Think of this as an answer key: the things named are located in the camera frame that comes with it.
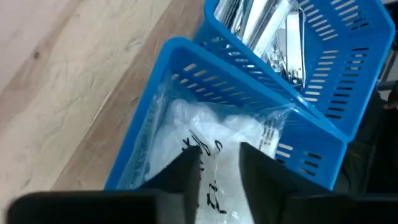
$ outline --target metal tongs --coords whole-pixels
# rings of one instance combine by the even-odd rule
[[[294,87],[305,88],[304,61],[304,26],[305,14],[303,9],[295,7],[286,18],[286,65],[288,81]]]
[[[305,14],[296,0],[220,0],[215,17],[295,88],[305,87]]]

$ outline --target basket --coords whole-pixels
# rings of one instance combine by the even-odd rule
[[[394,38],[394,23],[380,0],[298,0],[304,9],[306,87],[295,90],[214,17],[194,42],[354,139]]]
[[[178,74],[180,83],[200,101],[249,105],[254,112],[290,103],[198,45],[182,37],[174,38],[160,52],[106,189],[130,189],[137,178],[135,170],[144,169],[146,150],[140,147],[132,154],[135,141],[147,114],[151,114],[150,106],[159,84],[170,78],[170,74]],[[333,188],[347,145],[341,132],[295,107],[287,118],[279,143],[277,161],[313,182]]]

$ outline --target wooden surface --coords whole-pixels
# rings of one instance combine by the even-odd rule
[[[27,192],[102,189],[163,43],[203,19],[203,0],[18,1],[0,12],[37,12],[0,38],[3,212]]]

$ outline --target clear plastic bag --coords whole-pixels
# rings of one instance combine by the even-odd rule
[[[154,97],[119,188],[135,189],[189,146],[201,148],[196,223],[253,223],[239,172],[239,144],[271,158],[294,105],[250,107],[198,102],[178,82],[165,79]]]

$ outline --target wood grain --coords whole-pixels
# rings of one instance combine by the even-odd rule
[[[202,12],[202,0],[169,4],[53,189],[104,187],[162,45],[174,36],[191,37],[203,20]]]
[[[74,0],[0,0],[0,93],[37,43],[60,27],[75,6]]]
[[[0,210],[52,188],[169,3],[70,0],[0,94]]]

